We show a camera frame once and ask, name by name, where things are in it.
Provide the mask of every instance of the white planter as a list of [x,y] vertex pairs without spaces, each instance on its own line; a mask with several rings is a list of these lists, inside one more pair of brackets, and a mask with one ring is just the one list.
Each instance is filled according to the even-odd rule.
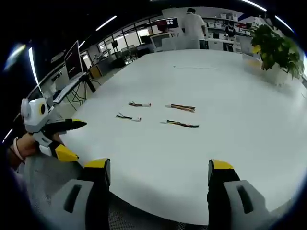
[[280,69],[277,63],[275,63],[272,69],[264,71],[263,75],[266,81],[278,86],[284,85],[284,83],[288,79],[288,73]]

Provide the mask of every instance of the robotic hand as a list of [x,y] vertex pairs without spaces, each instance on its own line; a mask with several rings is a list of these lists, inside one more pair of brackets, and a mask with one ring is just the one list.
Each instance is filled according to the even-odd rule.
[[64,145],[53,141],[55,133],[65,134],[67,130],[81,128],[86,122],[78,119],[51,120],[54,107],[48,111],[45,98],[32,101],[23,99],[21,104],[21,115],[27,132],[39,143],[39,149],[47,156],[54,156],[60,161],[76,161],[78,156],[72,153]]

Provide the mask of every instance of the ceiling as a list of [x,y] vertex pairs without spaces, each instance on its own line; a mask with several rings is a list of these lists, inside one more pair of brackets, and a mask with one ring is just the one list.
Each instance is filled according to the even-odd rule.
[[[299,19],[304,8],[295,4],[282,5],[277,0],[252,0],[274,11],[300,35],[303,29]],[[70,47],[74,41],[86,40],[84,47],[95,44],[113,31],[150,15],[161,14],[170,7],[212,6],[258,15],[260,11],[239,0],[53,0],[40,3],[27,1],[8,4],[10,16],[2,15],[2,31],[6,31],[6,49],[15,42],[40,47],[47,59]],[[103,22],[118,17],[98,32],[95,29]]]

